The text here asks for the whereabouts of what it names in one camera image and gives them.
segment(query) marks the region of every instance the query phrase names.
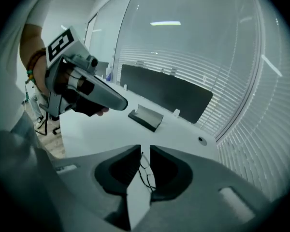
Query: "white desk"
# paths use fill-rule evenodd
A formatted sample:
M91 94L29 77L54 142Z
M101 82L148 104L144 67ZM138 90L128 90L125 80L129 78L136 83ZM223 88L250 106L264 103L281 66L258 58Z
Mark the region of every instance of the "white desk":
M125 91L121 86L113 83L108 85L128 100L128 107L121 112L110 110L101 117L88 117L74 111L60 115L66 157L91 155L127 145L141 145L141 150L150 160L149 146L160 145L218 161L214 137L185 120L174 117L170 111L151 101ZM128 114L137 109L138 104L164 115L156 132L151 132L128 118ZM199 136L207 141L207 146L200 144ZM129 185L127 194L130 224L134 228L150 209L150 192L138 173Z

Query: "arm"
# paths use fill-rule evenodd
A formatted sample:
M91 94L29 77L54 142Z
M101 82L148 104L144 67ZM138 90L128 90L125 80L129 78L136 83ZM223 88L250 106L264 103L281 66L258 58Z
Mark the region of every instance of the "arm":
M19 54L23 64L26 66L29 62L30 57L34 52L40 50L44 47L44 42L41 38L42 28L33 25L33 24L26 24L24 26L20 46L19 46ZM41 57L34 69L33 69L33 76L36 81L36 85L38 88L48 96L48 89L45 86L45 73L46 73L46 56Z

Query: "person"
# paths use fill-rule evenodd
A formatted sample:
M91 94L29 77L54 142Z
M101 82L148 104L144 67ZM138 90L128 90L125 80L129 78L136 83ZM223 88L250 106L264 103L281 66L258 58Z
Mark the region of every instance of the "person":
M35 119L37 121L37 123L35 124L37 129L41 128L41 126L44 124L45 119L46 119L46 116L45 116L46 112L41 111L38 103L44 104L43 98L40 95L40 92L38 91L36 86L34 86L34 94L29 98L29 104L34 113Z
M43 148L34 130L33 123L24 111L22 91L16 86L16 63L19 48L20 58L27 66L31 56L44 48L42 27L53 0L22 0L10 15L0 35L0 131L9 131L29 140L34 147ZM33 76L37 88L46 96L46 56L38 58ZM68 82L69 75L62 79ZM97 113L102 116L108 109Z

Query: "beaded bracelet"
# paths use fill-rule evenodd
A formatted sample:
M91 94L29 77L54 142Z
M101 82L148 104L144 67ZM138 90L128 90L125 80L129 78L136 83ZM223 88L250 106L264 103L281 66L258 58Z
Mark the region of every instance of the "beaded bracelet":
M29 83L29 81L32 81L34 84L36 83L33 76L33 68L35 67L37 61L40 59L40 57L46 55L45 48L42 48L35 53L32 54L32 56L29 59L28 65L26 67L27 69L27 75L28 80L25 82L26 84Z

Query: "small black object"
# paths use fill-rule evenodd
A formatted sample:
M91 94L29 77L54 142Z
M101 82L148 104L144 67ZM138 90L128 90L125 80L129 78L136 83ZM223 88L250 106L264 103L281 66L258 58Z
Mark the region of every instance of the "small black object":
M93 116L97 112L101 111L104 106L87 100L86 98L80 96L76 102L76 107L74 109L77 113L83 113L87 116Z
M58 126L58 127L56 127L55 129L53 129L53 134L54 135L57 135L57 130L59 130L60 129L60 126Z
M92 67L96 67L98 64L98 60L96 58L94 58L92 61L91 61L91 66Z
M163 115L159 114L151 109L139 105L138 109L132 110L128 117L135 122L146 127L147 129L155 132L158 126L161 124Z
M207 146L207 141L206 141L203 137L199 137L199 142L200 142L200 144L202 144L203 146Z
M40 132L38 130L35 130L35 132L39 133L40 135L43 135L43 136L47 136L47 122L48 122L48 113L46 113L46 116L45 116L45 122L44 122L44 132Z
M63 44L63 38L68 39L68 42ZM73 35L70 29L64 31L61 35L59 35L56 39L53 40L51 44L47 47L49 62L51 62L56 56L60 54L60 52L70 45L74 41Z

